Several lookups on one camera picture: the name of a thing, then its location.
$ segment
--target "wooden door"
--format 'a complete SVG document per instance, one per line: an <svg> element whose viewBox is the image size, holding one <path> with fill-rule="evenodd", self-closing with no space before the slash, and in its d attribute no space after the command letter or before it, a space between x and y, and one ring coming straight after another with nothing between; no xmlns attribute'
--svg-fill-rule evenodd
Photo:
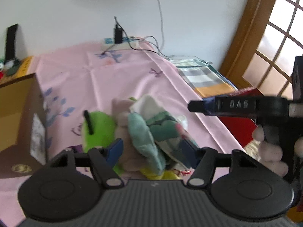
<svg viewBox="0 0 303 227"><path fill-rule="evenodd" d="M294 58L303 54L303 0L248 0L220 72L238 88L292 99Z"/></svg>

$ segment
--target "green plush toy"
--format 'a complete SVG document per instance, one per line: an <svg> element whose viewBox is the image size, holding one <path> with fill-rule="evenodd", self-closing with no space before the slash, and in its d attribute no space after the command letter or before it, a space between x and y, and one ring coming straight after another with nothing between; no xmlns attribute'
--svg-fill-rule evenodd
<svg viewBox="0 0 303 227"><path fill-rule="evenodd" d="M100 111L89 113L85 110L84 118L81 132L85 153L95 147L107 148L115 140L116 123L111 116ZM118 175L123 173L118 165L113 169Z"/></svg>

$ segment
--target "blue leaf print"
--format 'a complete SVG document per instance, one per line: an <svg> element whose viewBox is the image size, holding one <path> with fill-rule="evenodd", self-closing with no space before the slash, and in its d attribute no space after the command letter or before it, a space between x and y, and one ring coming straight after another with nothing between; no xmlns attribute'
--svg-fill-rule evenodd
<svg viewBox="0 0 303 227"><path fill-rule="evenodd" d="M62 100L61 100L61 105L64 105L66 103L66 98L63 98Z"/></svg>
<svg viewBox="0 0 303 227"><path fill-rule="evenodd" d="M44 92L44 96L49 96L53 91L53 88L49 88L47 91Z"/></svg>
<svg viewBox="0 0 303 227"><path fill-rule="evenodd" d="M46 148L49 148L52 145L52 137L47 138L45 141Z"/></svg>
<svg viewBox="0 0 303 227"><path fill-rule="evenodd" d="M51 116L51 118L46 121L46 127L50 127L53 124L53 122L55 121L56 117L57 117L56 114Z"/></svg>
<svg viewBox="0 0 303 227"><path fill-rule="evenodd" d="M74 107L69 107L68 109L65 110L65 112L62 114L63 117L68 117L69 114L71 114L75 110Z"/></svg>
<svg viewBox="0 0 303 227"><path fill-rule="evenodd" d="M115 57L116 59L120 58L121 56L122 56L122 54L113 54L113 57Z"/></svg>
<svg viewBox="0 0 303 227"><path fill-rule="evenodd" d="M100 58L100 59L109 57L109 56L106 55L106 53L105 53L105 54L96 54L96 56L97 56L98 58Z"/></svg>

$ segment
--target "door frame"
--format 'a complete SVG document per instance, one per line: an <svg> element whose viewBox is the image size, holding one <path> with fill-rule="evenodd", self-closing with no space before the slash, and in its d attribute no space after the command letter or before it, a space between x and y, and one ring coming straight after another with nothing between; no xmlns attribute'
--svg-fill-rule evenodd
<svg viewBox="0 0 303 227"><path fill-rule="evenodd" d="M238 29L219 72L238 88L251 85L242 77L265 31L276 0L247 0Z"/></svg>

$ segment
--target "red object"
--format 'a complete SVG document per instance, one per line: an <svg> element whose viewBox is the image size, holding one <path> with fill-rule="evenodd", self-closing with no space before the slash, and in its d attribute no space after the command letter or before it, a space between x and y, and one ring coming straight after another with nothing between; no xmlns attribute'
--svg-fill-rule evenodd
<svg viewBox="0 0 303 227"><path fill-rule="evenodd" d="M190 175L191 174L191 171L179 171L179 170L176 170L176 169L173 169L173 171L175 172L175 174L177 176L180 176L180 174L182 174L182 176L186 176L186 175Z"/></svg>
<svg viewBox="0 0 303 227"><path fill-rule="evenodd" d="M229 96L262 96L262 93L254 87L241 89L230 93ZM252 141L251 134L257 127L257 125L248 118L237 117L219 117L221 122L231 132L235 139L244 148L248 143Z"/></svg>

